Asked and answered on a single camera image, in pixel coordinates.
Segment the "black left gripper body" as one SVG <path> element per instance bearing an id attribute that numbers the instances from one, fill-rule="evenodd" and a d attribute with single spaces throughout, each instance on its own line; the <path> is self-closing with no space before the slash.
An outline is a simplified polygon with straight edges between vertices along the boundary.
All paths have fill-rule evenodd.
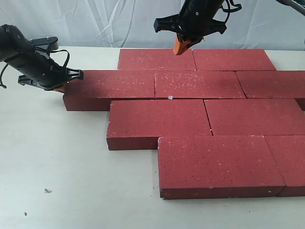
<path id="1" fill-rule="evenodd" d="M 53 91 L 72 80 L 83 80 L 82 70 L 68 68 L 70 53 L 63 50 L 55 50 L 51 53 L 66 52 L 67 57 L 63 65 L 57 64 L 50 55 L 35 51 L 31 46 L 28 52 L 16 50 L 12 57 L 4 62 L 22 73 L 18 77 L 18 83 L 21 85 L 30 85 L 41 88 L 45 91 Z"/>

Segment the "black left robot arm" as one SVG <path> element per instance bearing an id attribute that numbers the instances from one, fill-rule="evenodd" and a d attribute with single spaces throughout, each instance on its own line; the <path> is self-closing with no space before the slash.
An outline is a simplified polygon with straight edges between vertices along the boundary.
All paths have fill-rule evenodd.
<path id="1" fill-rule="evenodd" d="M 30 85 L 45 91 L 64 93 L 68 82 L 82 80 L 82 70 L 68 68 L 70 54 L 58 49 L 57 37 L 28 40 L 14 25 L 0 27 L 0 61 L 22 73 L 20 85 Z"/>

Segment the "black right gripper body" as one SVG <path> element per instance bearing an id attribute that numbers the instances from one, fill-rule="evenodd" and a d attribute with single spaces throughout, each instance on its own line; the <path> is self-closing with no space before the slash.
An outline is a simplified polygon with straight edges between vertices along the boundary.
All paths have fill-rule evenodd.
<path id="1" fill-rule="evenodd" d="M 176 33 L 179 43 L 196 43 L 207 35 L 223 34 L 225 22 L 214 19 L 222 4 L 222 0 L 186 0 L 178 14 L 155 19 L 154 30 Z"/>

